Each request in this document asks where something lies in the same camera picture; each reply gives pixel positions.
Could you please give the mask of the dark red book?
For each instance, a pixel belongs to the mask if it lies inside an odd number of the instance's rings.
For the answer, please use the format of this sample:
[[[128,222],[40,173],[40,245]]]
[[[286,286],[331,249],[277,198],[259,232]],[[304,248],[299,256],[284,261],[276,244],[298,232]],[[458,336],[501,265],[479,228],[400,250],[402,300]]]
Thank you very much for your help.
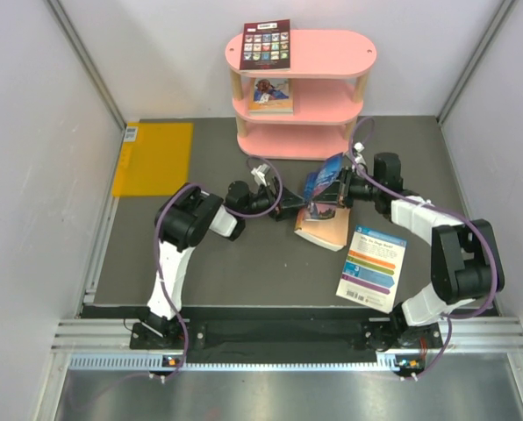
[[[290,68],[290,20],[245,23],[242,31],[240,70]]]

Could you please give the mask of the blue Jane Eyre book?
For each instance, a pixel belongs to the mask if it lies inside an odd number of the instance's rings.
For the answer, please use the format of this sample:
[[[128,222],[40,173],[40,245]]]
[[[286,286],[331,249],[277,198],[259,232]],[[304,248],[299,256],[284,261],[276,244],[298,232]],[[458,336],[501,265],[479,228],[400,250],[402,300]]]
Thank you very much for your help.
[[[343,154],[338,153],[307,175],[303,193],[306,206],[298,212],[294,228],[299,237],[334,252],[347,244],[350,209],[336,203],[317,203],[314,197],[332,186],[340,174],[342,161]]]

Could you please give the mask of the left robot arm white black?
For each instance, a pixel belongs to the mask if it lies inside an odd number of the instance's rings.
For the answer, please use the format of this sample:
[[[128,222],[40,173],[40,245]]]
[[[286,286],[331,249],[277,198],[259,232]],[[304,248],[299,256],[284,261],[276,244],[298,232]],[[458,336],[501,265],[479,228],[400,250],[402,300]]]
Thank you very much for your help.
[[[156,275],[147,302],[149,315],[143,324],[158,346],[187,343],[180,314],[183,283],[191,255],[207,232],[234,241],[244,231],[247,219],[269,216],[279,222],[295,217],[306,205],[304,198],[285,188],[276,176],[257,184],[258,190],[252,191],[246,182],[232,182],[222,198],[186,183],[157,212]]]

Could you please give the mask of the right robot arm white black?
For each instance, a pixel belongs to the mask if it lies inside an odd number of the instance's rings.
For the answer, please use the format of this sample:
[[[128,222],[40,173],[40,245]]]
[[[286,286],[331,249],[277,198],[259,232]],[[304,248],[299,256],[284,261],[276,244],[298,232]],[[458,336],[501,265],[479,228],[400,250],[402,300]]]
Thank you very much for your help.
[[[412,346],[423,328],[455,309],[478,299],[482,314],[505,287],[505,272],[491,224],[433,205],[405,189],[401,161],[395,153],[378,153],[368,170],[360,154],[352,154],[350,168],[340,172],[344,203],[372,202],[392,224],[405,228],[430,247],[430,281],[415,296],[390,312],[390,336],[399,346]]]

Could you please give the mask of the orange Othello book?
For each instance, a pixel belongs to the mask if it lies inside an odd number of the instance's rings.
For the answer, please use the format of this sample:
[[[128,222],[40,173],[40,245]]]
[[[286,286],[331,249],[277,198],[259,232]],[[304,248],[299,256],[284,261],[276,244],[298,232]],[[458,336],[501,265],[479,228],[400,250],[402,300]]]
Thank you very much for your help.
[[[255,78],[251,83],[247,109],[294,109],[290,80],[286,78]]]

